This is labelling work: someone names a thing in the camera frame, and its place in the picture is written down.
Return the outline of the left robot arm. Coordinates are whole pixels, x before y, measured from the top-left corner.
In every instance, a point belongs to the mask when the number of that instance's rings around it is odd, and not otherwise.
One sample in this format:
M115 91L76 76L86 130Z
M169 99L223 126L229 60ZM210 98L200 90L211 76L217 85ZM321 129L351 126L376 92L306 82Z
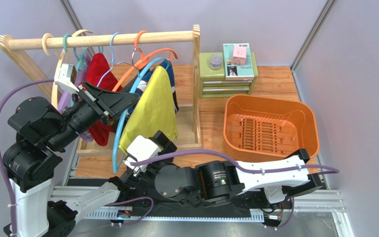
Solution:
M0 151L0 171L10 196L11 223L4 227L9 237L66 237L75 225L102 206L114 204L126 190L118 178L67 201L51 201L55 168L60 153L96 122L112 125L139 100L136 93L100 89L90 83L60 86L73 95L73 106L60 113L43 97L23 101L8 124L16 142ZM0 102L0 111L7 102Z

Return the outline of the yellow-green trousers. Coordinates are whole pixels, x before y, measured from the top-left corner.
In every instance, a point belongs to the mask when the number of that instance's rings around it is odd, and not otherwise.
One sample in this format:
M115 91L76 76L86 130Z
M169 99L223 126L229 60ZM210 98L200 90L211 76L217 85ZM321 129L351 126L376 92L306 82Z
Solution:
M167 71L157 66L121 134L118 148L124 153L139 135L153 137L158 131L170 141L178 137L175 102Z

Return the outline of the blue patterned trousers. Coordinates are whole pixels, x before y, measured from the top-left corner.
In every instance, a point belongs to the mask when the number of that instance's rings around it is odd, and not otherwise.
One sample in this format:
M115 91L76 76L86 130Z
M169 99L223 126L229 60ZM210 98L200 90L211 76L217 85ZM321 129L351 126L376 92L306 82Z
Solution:
M179 106L178 106L178 101L177 101L177 94L176 94L176 87L175 87L175 76L174 76L172 64L168 60L163 60L159 64L159 66L163 67L168 74L168 77L170 80L170 85L171 85L172 97L174 100L175 113L177 113L179 111ZM142 79L144 79L147 82L147 84L148 84L153 72L154 72L154 70L148 70L146 73L144 73L144 76Z

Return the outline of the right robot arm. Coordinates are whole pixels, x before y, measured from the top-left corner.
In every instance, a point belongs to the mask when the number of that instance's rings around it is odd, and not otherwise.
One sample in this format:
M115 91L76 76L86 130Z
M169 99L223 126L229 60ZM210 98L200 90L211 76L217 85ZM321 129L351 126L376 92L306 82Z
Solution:
M149 138L135 138L127 153L127 170L121 176L124 184L152 188L161 199L182 205L221 206L235 196L259 190L261 205L271 206L323 186L318 174L304 169L309 160L304 149L280 161L211 161L194 168L180 167L173 162L180 154L176 145L158 131Z

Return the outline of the sky blue plastic hanger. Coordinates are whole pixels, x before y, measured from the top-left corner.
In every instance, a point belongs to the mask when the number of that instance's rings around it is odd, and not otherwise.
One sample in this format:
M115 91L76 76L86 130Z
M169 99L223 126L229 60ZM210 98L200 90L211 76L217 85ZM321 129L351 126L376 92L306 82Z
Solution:
M136 80L136 84L132 88L132 91L135 90L136 85L139 83L139 81L143 78L144 73L146 73L148 70L154 70L163 60L168 60L163 57L155 58L151 62L148 63L147 66L145 66L142 70L140 70L139 74L137 75L138 79ZM117 173L120 166L122 159L118 159L118 151L121 150L118 148L119 141L121 138L121 134L123 132L123 129L125 128L126 122L129 120L129 117L131 113L134 111L137 103L133 105L131 108L129 108L126 112L123 112L120 116L120 119L118 121L117 129L115 131L115 137L114 137L114 146L113 146L113 151L112 151L112 166L113 166L113 172Z

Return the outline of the orange plastic hanger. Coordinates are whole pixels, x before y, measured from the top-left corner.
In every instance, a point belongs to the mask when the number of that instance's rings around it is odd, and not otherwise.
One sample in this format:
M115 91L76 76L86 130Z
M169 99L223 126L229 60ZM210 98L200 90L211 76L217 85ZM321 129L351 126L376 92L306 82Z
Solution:
M121 84L125 81L125 79L133 72L133 71L137 71L138 73L140 72L141 69L143 69L149 62L150 62L150 58L152 56L155 56L156 54L160 53L160 52L163 52L163 51L168 51L168 57L167 59L170 60L171 62L174 61L174 59L179 59L178 58L178 55L177 53L170 49L170 48L161 48L161 49L157 49L157 50L154 50L150 53L148 53L147 55L144 55L143 51L138 47L138 43L139 43L139 39L140 37L147 33L146 30L141 30L140 32L137 33L137 36L135 37L134 39L134 47L135 47L135 50L137 52L140 53L140 59L134 63L133 62L133 58L132 58L132 63L131 63L131 67L124 73L124 75L122 75L122 77L117 81L116 85L113 87L112 91L114 92L118 92L119 91L119 88L121 86Z

